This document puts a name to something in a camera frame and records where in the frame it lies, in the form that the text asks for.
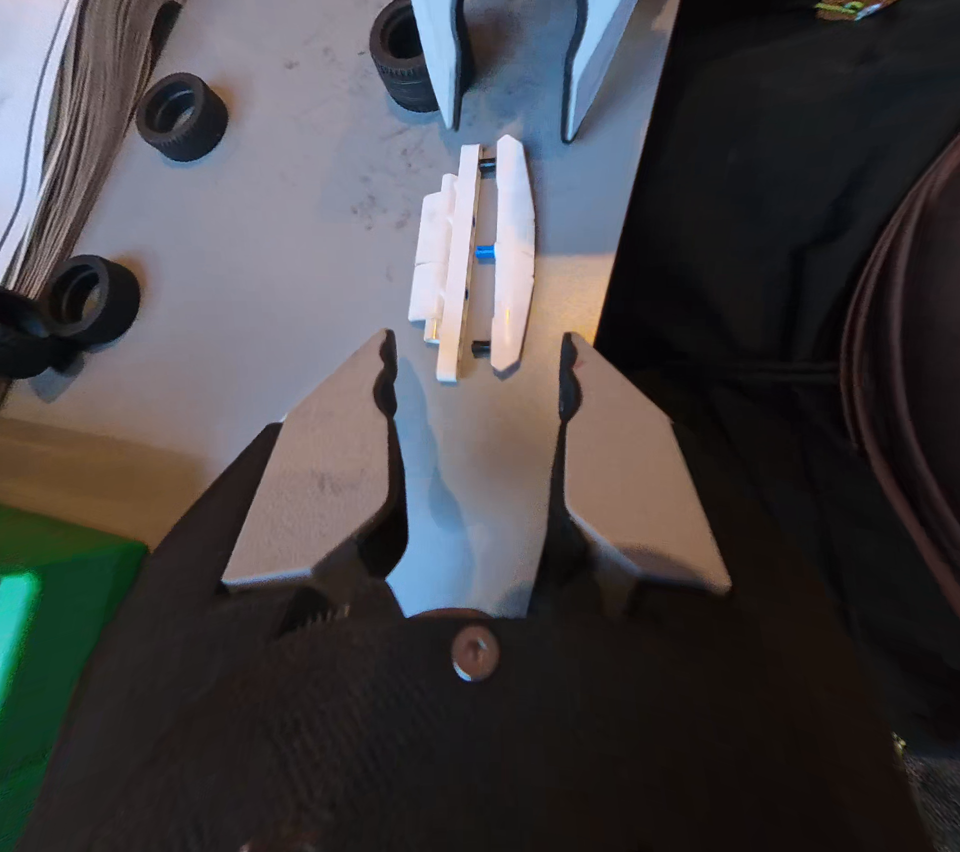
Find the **white hinged brick assembly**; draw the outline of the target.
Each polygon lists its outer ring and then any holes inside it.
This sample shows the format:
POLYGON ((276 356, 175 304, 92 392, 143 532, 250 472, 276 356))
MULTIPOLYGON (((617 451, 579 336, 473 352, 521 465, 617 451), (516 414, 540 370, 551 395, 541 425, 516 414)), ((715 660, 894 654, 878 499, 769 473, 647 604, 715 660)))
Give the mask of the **white hinged brick assembly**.
POLYGON ((457 174, 445 174, 422 200, 408 320, 437 348, 436 378, 458 381, 472 279, 482 147, 461 148, 457 174))

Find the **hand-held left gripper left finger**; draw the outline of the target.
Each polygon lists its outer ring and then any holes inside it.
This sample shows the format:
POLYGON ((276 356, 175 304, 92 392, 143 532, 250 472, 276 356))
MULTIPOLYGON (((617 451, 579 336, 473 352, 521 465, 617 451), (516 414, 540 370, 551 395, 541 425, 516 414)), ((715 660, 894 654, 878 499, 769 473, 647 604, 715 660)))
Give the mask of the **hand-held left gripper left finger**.
POLYGON ((385 580, 400 562, 408 523, 396 341, 378 330, 287 413, 224 585, 344 586, 385 580))

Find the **thick open instruction booklet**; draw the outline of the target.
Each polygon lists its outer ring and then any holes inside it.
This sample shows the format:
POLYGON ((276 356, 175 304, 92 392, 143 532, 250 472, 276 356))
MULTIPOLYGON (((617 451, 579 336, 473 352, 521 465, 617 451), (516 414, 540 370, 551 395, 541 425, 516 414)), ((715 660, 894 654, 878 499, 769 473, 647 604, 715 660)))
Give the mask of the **thick open instruction booklet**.
POLYGON ((1 0, 1 280, 74 248, 185 0, 1 0))

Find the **white curved toy beam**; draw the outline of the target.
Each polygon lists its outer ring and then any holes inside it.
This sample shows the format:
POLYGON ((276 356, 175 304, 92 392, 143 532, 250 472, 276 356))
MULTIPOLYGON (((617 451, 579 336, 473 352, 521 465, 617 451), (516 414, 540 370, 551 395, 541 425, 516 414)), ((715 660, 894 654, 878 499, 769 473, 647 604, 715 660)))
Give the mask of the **white curved toy beam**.
POLYGON ((536 212, 524 146, 510 135, 496 145, 496 238, 490 365, 498 378, 520 364, 535 283, 536 212))

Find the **grey desk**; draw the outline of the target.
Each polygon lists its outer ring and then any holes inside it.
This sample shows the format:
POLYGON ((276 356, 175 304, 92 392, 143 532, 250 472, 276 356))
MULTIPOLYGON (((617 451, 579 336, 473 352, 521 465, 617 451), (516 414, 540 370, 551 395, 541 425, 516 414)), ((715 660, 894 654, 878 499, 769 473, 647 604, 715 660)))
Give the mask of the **grey desk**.
POLYGON ((395 333, 407 614, 526 612, 546 532, 563 335, 593 341, 680 0, 639 0, 578 137, 561 141, 575 0, 466 0, 459 131, 390 100, 369 32, 390 0, 186 0, 157 74, 204 78, 220 145, 167 162, 135 131, 78 251, 136 272, 130 331, 2 408, 2 503, 154 546, 260 430, 395 333), (408 321, 422 200, 463 144, 524 144, 536 214, 521 364, 462 378, 408 321))

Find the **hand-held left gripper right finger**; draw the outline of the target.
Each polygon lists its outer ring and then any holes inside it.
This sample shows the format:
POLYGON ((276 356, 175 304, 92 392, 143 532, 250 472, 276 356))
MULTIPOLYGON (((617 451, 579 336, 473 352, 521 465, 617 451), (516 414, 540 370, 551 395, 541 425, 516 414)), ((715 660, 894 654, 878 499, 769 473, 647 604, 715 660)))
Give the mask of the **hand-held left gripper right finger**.
POLYGON ((732 581, 673 422, 581 335, 563 336, 558 436, 532 598, 722 596, 732 581))

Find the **green plastic bin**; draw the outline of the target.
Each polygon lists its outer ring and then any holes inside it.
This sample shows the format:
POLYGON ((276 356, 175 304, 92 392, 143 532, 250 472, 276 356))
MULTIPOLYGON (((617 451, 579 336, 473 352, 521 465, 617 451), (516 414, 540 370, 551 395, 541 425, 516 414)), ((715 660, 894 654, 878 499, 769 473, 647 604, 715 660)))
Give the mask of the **green plastic bin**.
POLYGON ((1 848, 39 796, 73 691, 148 554, 135 539, 1 507, 1 848))

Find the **black toy tyre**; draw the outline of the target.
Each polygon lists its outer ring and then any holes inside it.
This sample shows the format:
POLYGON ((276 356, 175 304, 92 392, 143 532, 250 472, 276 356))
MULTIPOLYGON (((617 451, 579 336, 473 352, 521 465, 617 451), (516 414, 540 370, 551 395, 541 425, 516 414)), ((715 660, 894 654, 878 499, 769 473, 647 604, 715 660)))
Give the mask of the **black toy tyre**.
POLYGON ((392 0, 382 9, 369 32, 368 52, 388 95, 400 108, 414 114, 438 112, 412 0, 392 0))
POLYGON ((173 162, 195 162, 217 147, 229 125, 222 97, 200 77, 167 75, 141 97, 135 113, 140 138, 173 162))
POLYGON ((95 255, 68 258, 39 297, 52 335, 84 351, 124 335, 138 317, 140 301, 135 273, 95 255))
POLYGON ((52 367, 57 343, 37 304, 1 289, 1 375, 26 379, 52 367))

